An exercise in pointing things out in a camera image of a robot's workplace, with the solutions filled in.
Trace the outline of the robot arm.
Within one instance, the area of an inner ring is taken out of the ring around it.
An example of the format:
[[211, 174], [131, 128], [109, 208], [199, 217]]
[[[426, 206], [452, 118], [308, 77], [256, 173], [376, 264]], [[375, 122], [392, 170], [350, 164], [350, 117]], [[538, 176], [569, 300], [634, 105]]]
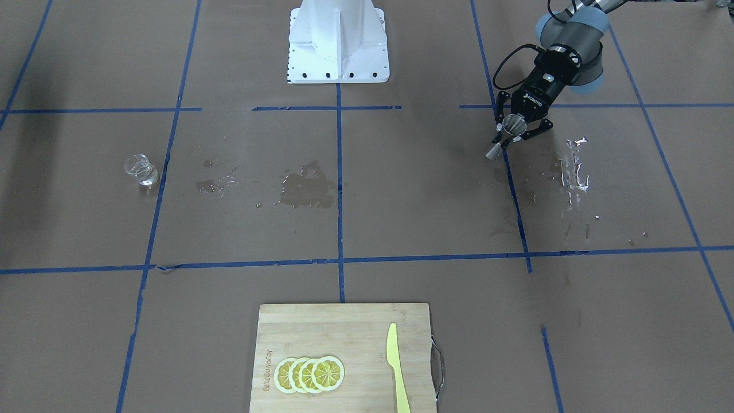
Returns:
[[609, 30], [608, 15], [624, 1], [572, 1], [562, 11], [549, 9], [535, 26], [539, 44], [524, 44], [513, 51], [534, 50], [534, 68], [511, 86], [500, 86], [494, 109], [500, 148], [520, 139], [535, 138], [553, 128], [547, 116], [561, 92], [569, 87], [578, 94], [596, 91], [603, 82], [603, 44]]

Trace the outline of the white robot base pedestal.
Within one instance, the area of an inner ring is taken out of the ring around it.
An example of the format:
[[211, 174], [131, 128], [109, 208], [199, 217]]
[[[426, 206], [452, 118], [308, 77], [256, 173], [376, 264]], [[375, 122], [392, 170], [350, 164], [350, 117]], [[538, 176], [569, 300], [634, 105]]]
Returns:
[[288, 41], [290, 84], [390, 79], [385, 13], [372, 1], [303, 1], [290, 11]]

